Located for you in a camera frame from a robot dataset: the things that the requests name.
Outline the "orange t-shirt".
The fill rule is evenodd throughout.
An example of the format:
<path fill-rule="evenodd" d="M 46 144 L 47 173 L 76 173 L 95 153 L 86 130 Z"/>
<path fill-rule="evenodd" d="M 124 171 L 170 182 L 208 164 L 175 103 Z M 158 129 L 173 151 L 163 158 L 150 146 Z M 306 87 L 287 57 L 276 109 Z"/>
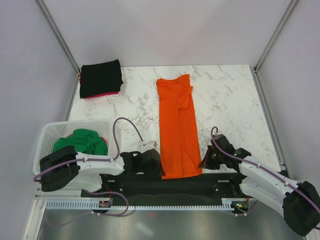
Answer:
<path fill-rule="evenodd" d="M 156 81 L 159 96 L 160 160 L 165 179 L 198 176 L 201 153 L 190 75 Z"/>

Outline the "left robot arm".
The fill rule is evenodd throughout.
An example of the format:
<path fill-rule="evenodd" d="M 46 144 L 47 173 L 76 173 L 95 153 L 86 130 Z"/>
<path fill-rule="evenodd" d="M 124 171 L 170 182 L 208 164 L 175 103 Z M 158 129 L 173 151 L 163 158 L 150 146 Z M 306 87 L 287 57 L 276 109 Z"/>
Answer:
<path fill-rule="evenodd" d="M 39 165 L 40 173 L 35 179 L 39 180 L 43 192 L 73 188 L 94 192 L 99 197 L 106 196 L 110 191 L 109 183 L 103 180 L 106 175 L 166 175 L 155 148 L 144 152 L 122 152 L 112 158 L 77 152 L 74 146 L 66 146 L 43 157 Z"/>

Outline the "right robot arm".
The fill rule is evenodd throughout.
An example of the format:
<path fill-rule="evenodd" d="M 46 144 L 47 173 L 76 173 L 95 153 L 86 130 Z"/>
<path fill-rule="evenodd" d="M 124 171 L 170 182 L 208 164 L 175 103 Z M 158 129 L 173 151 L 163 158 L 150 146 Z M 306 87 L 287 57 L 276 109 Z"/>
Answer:
<path fill-rule="evenodd" d="M 221 165 L 242 176 L 229 184 L 235 197 L 255 198 L 279 213 L 286 224 L 305 237 L 320 223 L 320 195 L 308 181 L 290 179 L 258 161 L 249 151 L 233 145 L 223 134 L 212 135 L 200 166 L 218 170 Z"/>

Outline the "white plastic basket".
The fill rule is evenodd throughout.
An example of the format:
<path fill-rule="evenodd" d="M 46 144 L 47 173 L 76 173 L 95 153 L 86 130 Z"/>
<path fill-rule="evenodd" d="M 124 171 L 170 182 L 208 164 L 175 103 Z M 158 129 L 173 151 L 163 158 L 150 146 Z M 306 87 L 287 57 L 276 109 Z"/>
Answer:
<path fill-rule="evenodd" d="M 54 144 L 59 138 L 65 138 L 77 129 L 96 131 L 100 137 L 105 138 L 107 146 L 112 139 L 112 124 L 109 119 L 72 120 L 48 123 L 39 136 L 33 160 L 32 171 L 35 175 L 40 173 L 40 160 L 53 152 Z"/>

